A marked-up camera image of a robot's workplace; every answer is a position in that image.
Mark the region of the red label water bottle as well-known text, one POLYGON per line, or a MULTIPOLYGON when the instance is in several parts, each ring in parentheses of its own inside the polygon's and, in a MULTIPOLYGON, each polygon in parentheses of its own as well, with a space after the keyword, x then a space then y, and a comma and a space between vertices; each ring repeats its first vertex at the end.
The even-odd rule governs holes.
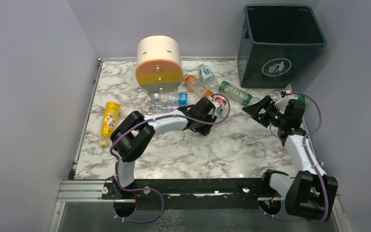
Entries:
POLYGON ((216 95, 216 96, 213 96, 213 101, 212 102, 215 106, 214 115, 217 118, 220 118, 223 110, 225 109, 225 107, 227 105, 227 101, 224 97, 216 95))

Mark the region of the clear bottle purple label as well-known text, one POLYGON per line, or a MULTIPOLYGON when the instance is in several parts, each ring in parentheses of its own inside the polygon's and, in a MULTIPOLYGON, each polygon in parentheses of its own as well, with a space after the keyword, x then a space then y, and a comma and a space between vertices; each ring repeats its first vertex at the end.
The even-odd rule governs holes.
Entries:
POLYGON ((179 108, 177 105, 155 104, 153 110, 156 113, 169 113, 179 108))

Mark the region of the clear bottle green cap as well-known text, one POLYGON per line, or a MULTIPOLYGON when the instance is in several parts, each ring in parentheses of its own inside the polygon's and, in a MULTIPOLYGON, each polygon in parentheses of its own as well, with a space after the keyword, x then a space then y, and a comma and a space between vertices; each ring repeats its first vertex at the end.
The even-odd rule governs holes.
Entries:
POLYGON ((303 96, 303 95, 301 95, 301 94, 297 94, 297 96, 298 96, 298 99, 297 99, 297 100, 299 100, 299 101, 301 101, 301 102, 304 102, 305 104, 307 104, 307 102, 309 101, 305 96, 303 96))

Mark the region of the crushed clear bottle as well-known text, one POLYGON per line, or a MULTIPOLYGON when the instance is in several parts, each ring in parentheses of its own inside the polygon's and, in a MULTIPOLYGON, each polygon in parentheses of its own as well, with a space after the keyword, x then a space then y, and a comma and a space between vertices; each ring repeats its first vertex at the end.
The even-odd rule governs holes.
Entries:
POLYGON ((127 106, 124 106, 120 110, 120 116, 122 118, 127 117, 133 111, 139 111, 141 114, 149 113, 155 101, 156 98, 154 96, 139 98, 129 103, 127 106))

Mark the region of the yellow drink bottle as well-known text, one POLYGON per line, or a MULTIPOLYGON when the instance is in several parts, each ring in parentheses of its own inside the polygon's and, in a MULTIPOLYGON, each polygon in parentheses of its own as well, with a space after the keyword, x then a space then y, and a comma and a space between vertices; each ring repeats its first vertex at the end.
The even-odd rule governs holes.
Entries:
POLYGON ((119 116, 120 105, 114 101, 106 103, 102 128, 100 131, 100 145, 106 147, 109 143, 110 136, 115 129, 118 116, 119 116))

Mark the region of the round pastel drawer cabinet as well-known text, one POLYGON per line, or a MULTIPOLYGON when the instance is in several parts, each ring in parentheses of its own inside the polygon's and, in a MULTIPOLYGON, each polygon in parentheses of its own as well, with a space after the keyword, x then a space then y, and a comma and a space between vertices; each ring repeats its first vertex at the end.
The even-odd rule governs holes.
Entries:
POLYGON ((137 47, 135 77, 143 89, 152 92, 170 92, 183 81, 179 44, 163 35, 142 39, 137 47))

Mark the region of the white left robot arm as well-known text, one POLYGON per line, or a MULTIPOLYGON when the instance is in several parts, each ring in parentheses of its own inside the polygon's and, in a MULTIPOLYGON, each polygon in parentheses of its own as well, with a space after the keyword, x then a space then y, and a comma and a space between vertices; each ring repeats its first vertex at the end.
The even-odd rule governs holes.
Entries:
POLYGON ((110 153, 117 159, 115 179, 120 187, 134 183, 136 160, 144 153, 152 138, 171 131, 190 130, 209 134, 215 124, 218 104, 201 98, 196 104, 155 116, 131 112, 111 134, 110 153))

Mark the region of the clear bottle blue label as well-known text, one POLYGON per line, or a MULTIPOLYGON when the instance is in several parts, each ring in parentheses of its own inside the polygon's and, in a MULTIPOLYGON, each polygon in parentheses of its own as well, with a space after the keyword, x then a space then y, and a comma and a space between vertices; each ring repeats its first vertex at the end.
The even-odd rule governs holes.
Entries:
POLYGON ((171 93, 153 93, 150 95, 151 99, 157 102, 166 104, 189 106, 196 104, 198 98, 186 92, 171 92, 171 93))

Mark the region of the green tea bottle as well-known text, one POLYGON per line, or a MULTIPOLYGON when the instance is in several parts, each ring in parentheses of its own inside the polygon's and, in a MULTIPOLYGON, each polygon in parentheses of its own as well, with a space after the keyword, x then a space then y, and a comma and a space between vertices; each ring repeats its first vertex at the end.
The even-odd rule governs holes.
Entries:
POLYGON ((219 86, 219 91, 233 99, 235 102, 242 106, 247 106, 251 100, 252 95, 235 87, 231 83, 227 81, 222 81, 219 86))

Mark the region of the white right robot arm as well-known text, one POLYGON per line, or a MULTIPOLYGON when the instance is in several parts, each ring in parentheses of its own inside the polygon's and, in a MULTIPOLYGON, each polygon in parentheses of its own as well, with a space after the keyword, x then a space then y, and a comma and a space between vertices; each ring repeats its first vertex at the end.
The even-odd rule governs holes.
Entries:
POLYGON ((306 103, 289 99, 281 111, 271 96, 242 108, 252 119, 264 127, 278 129, 278 138, 291 157, 296 176, 267 170, 263 174, 266 187, 275 190, 285 200, 286 212, 314 223, 329 219, 338 189, 335 177, 328 176, 317 162, 309 142, 310 134, 301 128, 306 103))

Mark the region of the dark green trash bin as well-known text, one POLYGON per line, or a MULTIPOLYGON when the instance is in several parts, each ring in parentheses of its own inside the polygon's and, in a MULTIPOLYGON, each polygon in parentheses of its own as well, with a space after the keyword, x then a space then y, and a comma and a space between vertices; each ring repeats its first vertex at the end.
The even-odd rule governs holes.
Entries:
POLYGON ((285 88, 326 39, 310 6, 246 5, 237 58, 243 88, 285 88))

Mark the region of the clear bottle green-white label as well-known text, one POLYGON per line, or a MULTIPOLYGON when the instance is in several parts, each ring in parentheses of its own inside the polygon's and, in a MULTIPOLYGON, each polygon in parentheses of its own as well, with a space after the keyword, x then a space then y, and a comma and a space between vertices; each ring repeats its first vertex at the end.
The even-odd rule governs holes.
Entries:
POLYGON ((219 83, 211 69, 207 65, 200 64, 198 71, 201 82, 211 91, 217 91, 219 83))

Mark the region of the orange juice bottle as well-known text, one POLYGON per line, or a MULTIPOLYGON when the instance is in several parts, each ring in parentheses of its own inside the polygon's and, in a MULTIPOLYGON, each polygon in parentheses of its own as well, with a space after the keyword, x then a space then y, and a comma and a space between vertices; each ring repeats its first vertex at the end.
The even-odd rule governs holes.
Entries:
POLYGON ((200 97, 209 98, 213 95, 213 92, 209 90, 197 77, 194 75, 188 75, 185 78, 185 85, 192 90, 196 95, 200 97))

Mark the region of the black front mounting rail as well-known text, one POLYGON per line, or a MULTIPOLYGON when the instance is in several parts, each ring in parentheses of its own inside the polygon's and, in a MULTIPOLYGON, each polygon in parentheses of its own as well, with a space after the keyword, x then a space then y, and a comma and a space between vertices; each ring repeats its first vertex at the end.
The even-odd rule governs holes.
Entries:
POLYGON ((118 209, 254 209, 279 212, 282 199, 261 178, 137 179, 121 189, 115 179, 104 182, 103 200, 118 209))

